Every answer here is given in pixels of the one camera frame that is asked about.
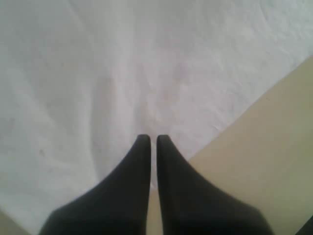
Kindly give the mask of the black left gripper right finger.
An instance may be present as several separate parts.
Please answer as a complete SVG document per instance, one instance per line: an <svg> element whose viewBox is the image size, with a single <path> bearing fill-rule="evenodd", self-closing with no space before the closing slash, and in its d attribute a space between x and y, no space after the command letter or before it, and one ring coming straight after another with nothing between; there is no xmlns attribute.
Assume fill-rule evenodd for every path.
<svg viewBox="0 0 313 235"><path fill-rule="evenodd" d="M254 207L201 176L168 135L156 141L157 180L165 235L271 235Z"/></svg>

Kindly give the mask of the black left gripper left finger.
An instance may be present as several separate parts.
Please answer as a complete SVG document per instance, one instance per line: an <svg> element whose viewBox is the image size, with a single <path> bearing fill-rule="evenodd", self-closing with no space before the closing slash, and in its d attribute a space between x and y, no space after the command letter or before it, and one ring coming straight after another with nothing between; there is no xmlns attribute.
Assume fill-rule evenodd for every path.
<svg viewBox="0 0 313 235"><path fill-rule="evenodd" d="M151 182L151 140L138 135L96 187L56 209L42 235L144 235Z"/></svg>

